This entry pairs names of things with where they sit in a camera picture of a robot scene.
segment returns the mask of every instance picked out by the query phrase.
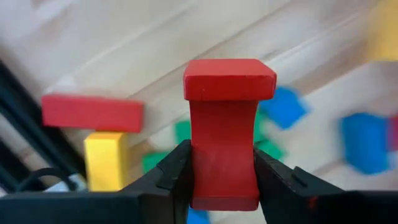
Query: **black frame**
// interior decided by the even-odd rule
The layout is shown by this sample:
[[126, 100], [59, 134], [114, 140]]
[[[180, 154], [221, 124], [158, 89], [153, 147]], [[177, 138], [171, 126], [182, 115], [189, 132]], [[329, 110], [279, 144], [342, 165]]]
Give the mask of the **black frame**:
[[52, 167], [86, 177], [85, 162], [58, 128], [42, 125], [40, 106], [0, 61], [0, 113]]

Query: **red block top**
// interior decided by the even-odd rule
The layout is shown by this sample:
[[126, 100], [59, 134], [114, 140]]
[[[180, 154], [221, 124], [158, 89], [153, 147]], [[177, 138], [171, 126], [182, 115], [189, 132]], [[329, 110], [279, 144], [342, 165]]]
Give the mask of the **red block top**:
[[257, 59], [191, 60], [184, 73], [186, 100], [268, 100], [276, 74]]

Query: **toy block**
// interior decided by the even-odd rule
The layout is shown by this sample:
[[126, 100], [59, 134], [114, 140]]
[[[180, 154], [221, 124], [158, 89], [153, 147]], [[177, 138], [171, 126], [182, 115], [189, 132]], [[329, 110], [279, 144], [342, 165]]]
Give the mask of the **toy block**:
[[253, 134], [253, 141], [254, 142], [261, 142], [266, 137], [261, 132], [261, 124], [264, 121], [263, 115], [260, 113], [259, 110], [256, 111], [256, 117], [254, 118], [254, 134]]
[[168, 152], [153, 152], [144, 155], [142, 158], [142, 171], [144, 173], [153, 169], [158, 162], [164, 159], [169, 153]]
[[[144, 171], [144, 173], [147, 173], [148, 171], [153, 169], [168, 154], [168, 152], [154, 152], [145, 155], [142, 160], [142, 170]], [[187, 224], [210, 224], [207, 212], [203, 210], [194, 210], [192, 208], [189, 208]]]
[[370, 27], [370, 61], [398, 60], [398, 1], [379, 1], [372, 13]]
[[281, 161], [284, 156], [283, 150], [270, 139], [265, 139], [257, 143], [256, 147], [279, 161]]
[[387, 119], [356, 113], [341, 120], [346, 161], [364, 174], [389, 168]]
[[185, 70], [184, 97], [192, 101], [268, 100], [276, 74], [256, 59], [191, 60]]
[[42, 97], [47, 126], [139, 133], [144, 104], [134, 100], [51, 94]]
[[210, 224], [208, 212], [189, 208], [187, 224]]
[[191, 122], [179, 121], [174, 124], [175, 143], [180, 144], [186, 139], [191, 139]]
[[253, 127], [259, 100], [272, 98], [276, 74], [254, 59], [192, 60], [184, 73], [190, 101], [191, 207], [255, 210], [259, 203]]
[[307, 113], [298, 94], [290, 88], [281, 86], [275, 90], [273, 99], [259, 103], [259, 109], [282, 129], [292, 127]]
[[126, 133], [95, 132], [85, 139], [91, 191], [117, 191], [131, 182]]

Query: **green wooden block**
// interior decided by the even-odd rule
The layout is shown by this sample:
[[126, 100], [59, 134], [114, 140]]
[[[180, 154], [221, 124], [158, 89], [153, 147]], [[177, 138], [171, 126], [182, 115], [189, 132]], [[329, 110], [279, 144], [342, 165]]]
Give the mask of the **green wooden block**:
[[265, 140], [265, 136], [261, 133], [261, 123], [263, 122], [264, 117], [260, 114], [260, 111], [257, 110], [256, 118], [254, 120], [254, 134], [253, 134], [253, 141], [260, 142]]
[[174, 125], [175, 143], [180, 144], [186, 139], [191, 139], [191, 122], [179, 121]]
[[157, 165], [158, 162], [160, 162], [168, 154], [169, 154], [168, 152], [154, 152], [146, 154], [142, 159], [142, 171], [144, 173], [150, 171]]
[[277, 159], [279, 161], [281, 161], [281, 159], [284, 156], [283, 150], [281, 150], [280, 147], [271, 140], [262, 141], [258, 143], [256, 146], [261, 151], [267, 153], [268, 155], [272, 156], [274, 159]]

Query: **red rectangular block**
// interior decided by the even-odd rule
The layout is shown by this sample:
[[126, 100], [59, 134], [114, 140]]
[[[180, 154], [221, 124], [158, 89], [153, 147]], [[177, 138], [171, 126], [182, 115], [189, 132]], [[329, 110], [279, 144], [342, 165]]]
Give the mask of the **red rectangular block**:
[[144, 104], [98, 96], [51, 94], [42, 97], [42, 111], [46, 126], [139, 133]]

